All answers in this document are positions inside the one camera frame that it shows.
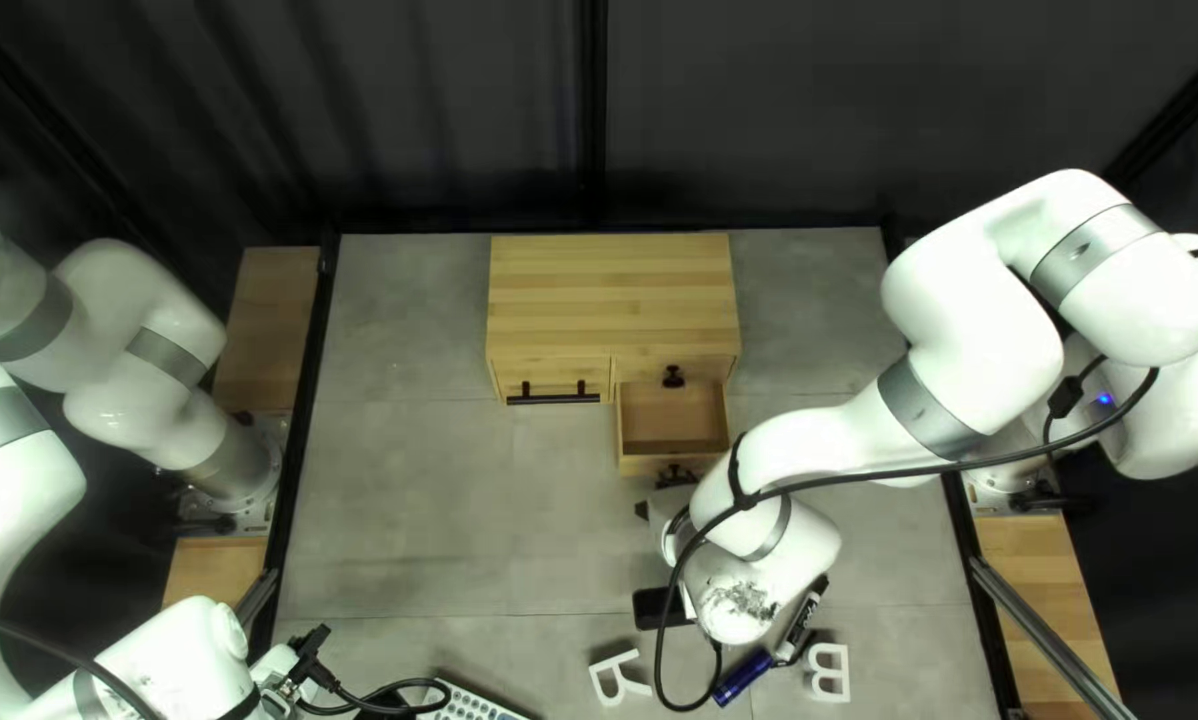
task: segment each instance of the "dark backdrop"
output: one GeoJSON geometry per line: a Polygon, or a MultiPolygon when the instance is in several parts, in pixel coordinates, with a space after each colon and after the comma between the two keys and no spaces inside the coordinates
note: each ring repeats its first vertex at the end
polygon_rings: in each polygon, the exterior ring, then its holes
{"type": "MultiPolygon", "coordinates": [[[[1198,232],[1198,122],[1126,189],[1168,231],[1198,232]]],[[[1085,450],[1060,471],[1099,500],[1070,528],[1124,697],[1142,720],[1198,718],[1198,468],[1136,482],[1085,450]]]]}
{"type": "MultiPolygon", "coordinates": [[[[1198,1],[0,0],[0,225],[135,242],[220,314],[246,247],[339,228],[925,226],[1102,169],[1196,69],[1198,1]]],[[[1198,231],[1198,126],[1130,180],[1198,231]]],[[[54,425],[90,490],[8,610],[99,648],[157,606],[167,504],[54,425]]],[[[1072,465],[1126,697],[1198,715],[1198,471],[1072,465]]]]}

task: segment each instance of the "cable clip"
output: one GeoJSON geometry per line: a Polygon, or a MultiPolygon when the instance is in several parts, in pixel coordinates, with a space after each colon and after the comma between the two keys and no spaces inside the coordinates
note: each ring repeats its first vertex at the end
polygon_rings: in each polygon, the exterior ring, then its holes
{"type": "Polygon", "coordinates": [[[738,458],[740,452],[740,441],[746,436],[746,434],[737,435],[737,442],[732,443],[732,456],[728,458],[728,486],[732,488],[732,503],[739,507],[740,510],[750,510],[751,507],[758,504],[755,500],[755,495],[746,495],[745,491],[740,489],[740,460],[738,458]]]}

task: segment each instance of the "open drawer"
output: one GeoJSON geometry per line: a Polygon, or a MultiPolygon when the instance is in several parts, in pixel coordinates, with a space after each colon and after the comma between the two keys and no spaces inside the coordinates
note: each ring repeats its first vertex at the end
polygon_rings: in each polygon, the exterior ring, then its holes
{"type": "Polygon", "coordinates": [[[721,385],[617,385],[617,461],[623,478],[657,477],[671,464],[701,476],[730,447],[721,385]]]}

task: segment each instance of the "black bar handle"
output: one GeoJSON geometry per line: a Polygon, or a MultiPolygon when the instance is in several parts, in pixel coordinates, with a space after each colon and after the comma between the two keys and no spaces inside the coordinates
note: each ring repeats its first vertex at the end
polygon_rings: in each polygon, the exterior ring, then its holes
{"type": "Polygon", "coordinates": [[[532,394],[532,383],[524,381],[524,394],[506,399],[506,405],[577,405],[598,403],[597,392],[586,392],[586,382],[576,381],[575,394],[532,394]]]}

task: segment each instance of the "black knob handle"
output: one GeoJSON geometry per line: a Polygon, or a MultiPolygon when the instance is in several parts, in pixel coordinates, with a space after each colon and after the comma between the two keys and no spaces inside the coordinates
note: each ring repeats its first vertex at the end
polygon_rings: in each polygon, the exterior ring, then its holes
{"type": "Polygon", "coordinates": [[[686,385],[686,380],[683,375],[678,374],[678,365],[666,365],[665,367],[665,380],[661,381],[661,387],[679,388],[686,385]]]}

